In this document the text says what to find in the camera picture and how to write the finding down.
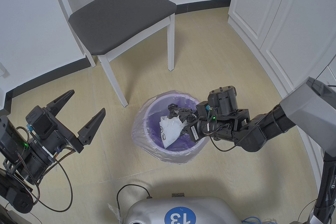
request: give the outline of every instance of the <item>blue circle sticker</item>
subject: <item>blue circle sticker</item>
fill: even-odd
[[[170,209],[165,216],[165,224],[195,224],[195,213],[187,207]]]

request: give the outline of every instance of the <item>tile floor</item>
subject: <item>tile floor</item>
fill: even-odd
[[[44,106],[74,89],[75,95],[57,116],[74,133],[106,108],[106,118],[91,145],[63,161],[74,192],[70,210],[54,213],[38,204],[32,213],[44,224],[117,223],[107,203],[116,205],[116,192],[124,184],[140,183],[154,198],[178,192],[220,197],[241,219],[257,216],[281,224],[296,220],[302,208],[317,196],[297,129],[274,138],[257,153],[240,148],[222,153],[208,143],[195,159],[183,165],[163,163],[131,140],[133,119],[141,105],[172,89],[206,100],[210,90],[234,85],[239,107],[248,108],[251,117],[279,103],[280,96],[266,72],[227,20],[228,8],[176,15],[172,72],[167,69],[166,29],[113,60],[111,67],[129,103],[126,108],[99,63],[15,97],[10,120],[25,126],[25,116],[35,105]],[[224,141],[218,144],[222,148],[232,145]],[[46,204],[56,209],[68,205],[69,187],[61,169],[44,178],[41,191]],[[145,197],[141,189],[124,189],[120,194],[122,215]],[[309,208],[300,220],[305,221],[308,213]],[[25,218],[38,223],[31,215]]]

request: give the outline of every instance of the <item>blue cable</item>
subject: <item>blue cable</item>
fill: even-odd
[[[258,224],[258,223],[256,223],[256,222],[250,222],[250,221],[247,221],[248,219],[251,219],[251,218],[254,218],[254,219],[258,220],[259,224],[263,224],[262,221],[261,221],[259,218],[257,218],[257,217],[248,217],[248,218],[245,218],[245,219],[242,221],[242,223]],[[276,222],[266,222],[266,223],[264,223],[264,224],[277,224],[277,223],[276,223]]]

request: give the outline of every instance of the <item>gray chair seat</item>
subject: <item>gray chair seat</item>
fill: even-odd
[[[92,55],[104,55],[175,11],[169,0],[94,0],[69,23]]]

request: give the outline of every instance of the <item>purple trash can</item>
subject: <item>purple trash can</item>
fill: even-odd
[[[195,110],[199,101],[187,93],[178,91],[165,92],[147,100],[135,117],[132,140],[163,162],[183,164],[193,159],[209,138],[206,137],[194,143],[186,134],[165,149],[161,140],[159,122],[161,117],[169,114],[168,105],[172,103]]]

